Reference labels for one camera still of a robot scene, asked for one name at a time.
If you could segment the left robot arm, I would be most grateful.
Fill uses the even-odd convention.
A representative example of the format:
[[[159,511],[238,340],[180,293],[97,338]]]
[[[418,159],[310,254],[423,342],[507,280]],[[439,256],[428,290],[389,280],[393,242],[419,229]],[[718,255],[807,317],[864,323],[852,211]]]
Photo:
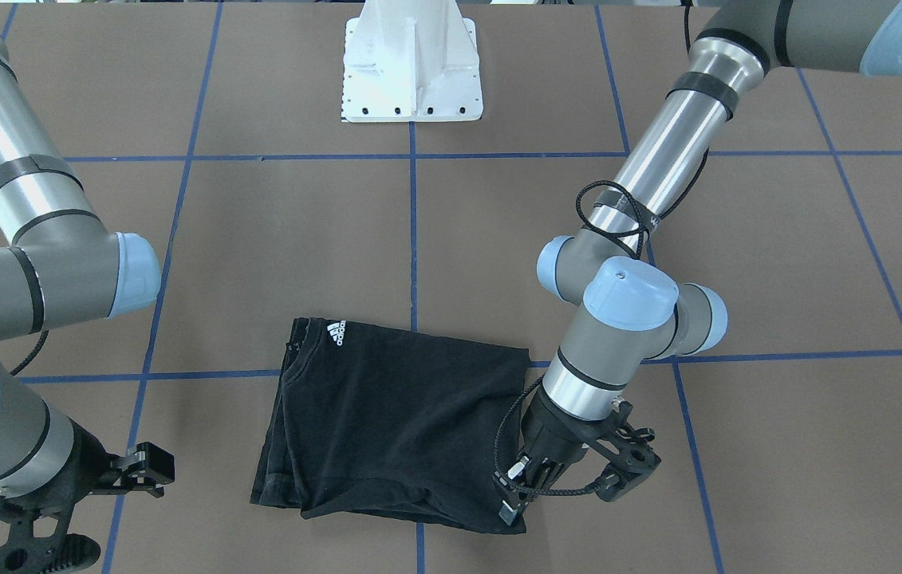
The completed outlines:
[[[577,193],[581,228],[538,255],[539,283],[576,312],[545,373],[506,412],[518,445],[494,439],[506,525],[540,497],[615,501],[657,469],[654,432],[630,422],[626,387],[647,362],[713,348],[729,321],[716,291],[650,262],[660,226],[775,70],[902,77],[902,1],[722,1],[685,48],[687,70],[617,175]]]

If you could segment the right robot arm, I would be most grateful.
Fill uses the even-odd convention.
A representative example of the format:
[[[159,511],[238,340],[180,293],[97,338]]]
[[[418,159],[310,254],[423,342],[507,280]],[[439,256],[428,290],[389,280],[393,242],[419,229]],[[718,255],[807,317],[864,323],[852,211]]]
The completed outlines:
[[[160,290],[152,245],[108,231],[79,175],[20,88],[0,32],[0,341],[144,309]],[[74,487],[162,497],[173,458],[142,443],[123,457],[51,407],[0,360],[0,497]]]

